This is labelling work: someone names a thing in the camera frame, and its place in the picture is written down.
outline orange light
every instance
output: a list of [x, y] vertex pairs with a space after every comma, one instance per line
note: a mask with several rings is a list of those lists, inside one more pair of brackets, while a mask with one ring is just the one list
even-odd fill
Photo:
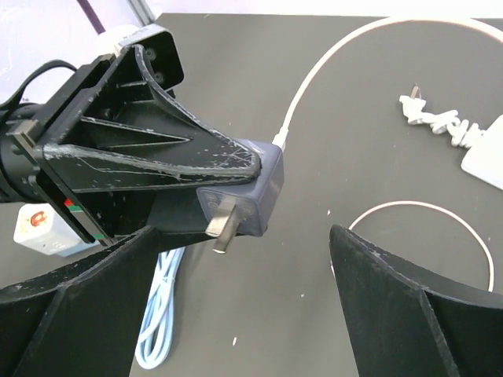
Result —
[[42, 224], [46, 219], [47, 219], [46, 213], [43, 210], [41, 210], [40, 212], [37, 212], [36, 214], [31, 216], [30, 224], [31, 226], [37, 227], [40, 224]]

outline tabletop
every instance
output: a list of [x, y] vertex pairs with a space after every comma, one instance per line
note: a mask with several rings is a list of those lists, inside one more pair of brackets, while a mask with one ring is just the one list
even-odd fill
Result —
[[[232, 137], [270, 141], [316, 61], [370, 18], [164, 15], [185, 69], [177, 98]], [[329, 264], [329, 230], [387, 201], [420, 200], [460, 215], [487, 242], [503, 292], [503, 193], [461, 170], [465, 151], [427, 126], [409, 126], [398, 97], [414, 83], [428, 110], [457, 109], [488, 127], [502, 112], [500, 42], [427, 22], [382, 27], [341, 49], [294, 113], [285, 186], [266, 235], [239, 237], [227, 255], [195, 245], [176, 291], [176, 330], [165, 365], [149, 375], [357, 376]], [[17, 205], [2, 207], [0, 284], [69, 259], [11, 241]], [[486, 288], [483, 251], [447, 216], [397, 207], [355, 231], [403, 258]], [[135, 363], [132, 376], [146, 375]]]

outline metal prong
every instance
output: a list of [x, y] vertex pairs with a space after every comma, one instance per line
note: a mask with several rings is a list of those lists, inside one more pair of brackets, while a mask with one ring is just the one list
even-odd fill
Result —
[[419, 98], [421, 99], [421, 89], [419, 89], [419, 86], [417, 86], [417, 84], [414, 84], [412, 92], [410, 92], [410, 97], [414, 99], [417, 97], [417, 94], [419, 94]]
[[236, 235], [238, 226], [239, 216], [236, 206], [222, 202], [206, 228], [206, 234], [217, 239], [213, 246], [214, 252], [219, 254], [227, 252], [227, 247]]

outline white cable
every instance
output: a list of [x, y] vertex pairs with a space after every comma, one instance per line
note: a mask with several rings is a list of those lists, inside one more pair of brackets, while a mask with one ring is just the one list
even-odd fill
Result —
[[436, 206], [434, 204], [430, 203], [425, 203], [425, 202], [417, 202], [413, 200], [399, 200], [396, 202], [388, 202], [384, 204], [380, 204], [378, 206], [375, 206], [373, 208], [370, 208], [368, 211], [364, 212], [361, 214], [356, 220], [353, 221], [351, 225], [349, 225], [349, 230], [353, 230], [353, 228], [364, 218], [369, 216], [370, 214], [373, 214], [374, 212], [377, 212], [378, 210], [382, 210], [384, 208], [389, 208], [389, 207], [396, 207], [396, 206], [416, 206], [416, 207], [425, 207], [429, 208], [431, 210], [436, 210], [438, 212], [442, 212], [443, 214], [446, 214], [450, 218], [453, 218], [457, 222], [459, 222], [461, 225], [463, 225], [469, 232], [472, 234], [472, 236], [477, 240], [479, 245], [481, 246], [482, 250], [484, 250], [484, 253], [486, 254], [487, 258], [487, 264], [489, 265], [489, 283], [487, 290], [489, 292], [492, 292], [494, 289], [494, 262], [493, 262], [493, 257], [489, 251], [489, 247], [484, 243], [482, 238], [479, 236], [479, 234], [462, 218], [460, 218], [458, 215], [456, 215], [454, 212], [451, 212], [450, 210], [446, 210], [445, 208]]
[[144, 369], [154, 369], [166, 360], [173, 337], [174, 278], [185, 248], [159, 254], [149, 300], [143, 316], [134, 355]]
[[299, 104], [304, 92], [307, 87], [313, 81], [314, 76], [323, 68], [325, 63], [342, 47], [344, 47], [347, 43], [356, 39], [357, 37], [365, 34], [368, 31], [376, 30], [379, 27], [388, 26], [392, 24], [401, 24], [404, 22], [410, 21], [430, 21], [430, 22], [439, 22], [444, 24], [454, 24], [458, 26], [464, 26], [471, 28], [476, 31], [480, 31], [491, 38], [498, 40], [499, 42], [503, 42], [503, 31], [498, 30], [495, 27], [490, 26], [489, 24], [485, 24], [481, 21], [477, 20], [458, 20], [458, 19], [449, 19], [449, 18], [431, 18], [431, 17], [418, 17], [418, 18], [401, 18], [401, 17], [390, 17], [384, 18], [382, 20], [377, 20], [371, 22], [370, 24], [364, 25], [355, 31], [352, 31], [350, 34], [346, 35], [344, 38], [339, 40], [335, 45], [333, 45], [321, 58], [318, 62], [311, 68], [306, 78], [300, 84], [300, 87], [297, 90], [296, 95], [293, 97], [290, 106], [288, 107], [288, 111], [285, 116], [285, 120], [283, 121], [283, 125], [281, 126], [279, 132], [273, 139], [273, 144], [281, 147], [284, 151], [286, 147], [286, 138], [288, 136], [288, 128], [290, 127], [290, 122], [292, 121], [293, 113], [295, 112], [297, 105]]
[[471, 148], [484, 135], [485, 131], [477, 123], [470, 126], [468, 120], [461, 121], [456, 110], [435, 115], [423, 112], [426, 101], [422, 98], [400, 96], [399, 101], [408, 124], [428, 124], [435, 135], [448, 132], [454, 147]]
[[[390, 18], [384, 18], [381, 20], [371, 22], [370, 24], [364, 25], [364, 26], [356, 29], [355, 31], [352, 31], [350, 34], [346, 35], [344, 38], [339, 40], [311, 68], [311, 70], [309, 71], [307, 76], [304, 78], [304, 80], [300, 84], [300, 87], [298, 88], [296, 95], [293, 97], [292, 102], [290, 103], [290, 106], [288, 106], [285, 120], [283, 121], [283, 125], [279, 129], [276, 136], [274, 136], [273, 144], [279, 146], [283, 151], [286, 149], [286, 139], [288, 137], [290, 122], [292, 121], [293, 113], [295, 112], [297, 105], [299, 104], [300, 100], [302, 99], [302, 96], [306, 92], [307, 87], [310, 85], [311, 81], [313, 81], [316, 74], [323, 68], [325, 63], [327, 61], [329, 61], [329, 59], [337, 51], [339, 51], [341, 48], [343, 48], [347, 43], [353, 41], [354, 39], [365, 34], [368, 31], [376, 30], [377, 28], [383, 27], [383, 26], [388, 26], [388, 25], [393, 25], [393, 24], [401, 24], [404, 22], [411, 22], [411, 21], [439, 22], [439, 23], [444, 23], [444, 24], [454, 24], [454, 25], [458, 25], [458, 26], [468, 27], [473, 30], [479, 31], [487, 36], [490, 36], [491, 38], [494, 38], [494, 39], [498, 40], [499, 42], [503, 42], [503, 31], [500, 31], [497, 28], [490, 26], [489, 24], [485, 24], [481, 21], [471, 20], [471, 19], [458, 20], [458, 19], [431, 18], [431, 17], [418, 17], [418, 18], [390, 17]], [[468, 130], [468, 125], [466, 123], [464, 123], [464, 127], [467, 127], [467, 130]], [[466, 138], [466, 133], [461, 137], [461, 140], [463, 140], [465, 138]], [[467, 138], [466, 145], [469, 145], [469, 141], [472, 141], [472, 137], [470, 137], [469, 139]], [[393, 205], [398, 205], [397, 203], [402, 203], [402, 204], [408, 203], [409, 205], [420, 205], [422, 207], [428, 207], [433, 210], [439, 210], [440, 212], [443, 212], [444, 214], [448, 214], [450, 217], [459, 221], [475, 237], [475, 239], [480, 243], [480, 246], [482, 247], [482, 249], [486, 253], [487, 261], [489, 263], [488, 291], [493, 290], [493, 287], [494, 287], [494, 263], [493, 263], [493, 259], [492, 259], [492, 256], [489, 252], [487, 245], [482, 241], [482, 239], [477, 234], [477, 232], [466, 221], [464, 221], [462, 218], [460, 218], [459, 216], [457, 216], [453, 212], [450, 212], [444, 208], [437, 207], [437, 206], [434, 206], [434, 205], [428, 204], [428, 203], [414, 202], [414, 201], [385, 203], [385, 204], [381, 204], [380, 206], [374, 207], [374, 208], [368, 210], [367, 212], [365, 212], [362, 216], [360, 216], [356, 221], [353, 222], [350, 229], [352, 229], [352, 227], [354, 227], [356, 224], [358, 224], [358, 222], [361, 221], [368, 214], [375, 212], [376, 210], [379, 210], [382, 207], [391, 207]]]

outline metal pole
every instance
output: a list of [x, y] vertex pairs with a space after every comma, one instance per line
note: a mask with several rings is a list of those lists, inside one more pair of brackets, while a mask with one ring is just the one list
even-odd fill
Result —
[[153, 24], [156, 18], [146, 0], [127, 0], [142, 26]]

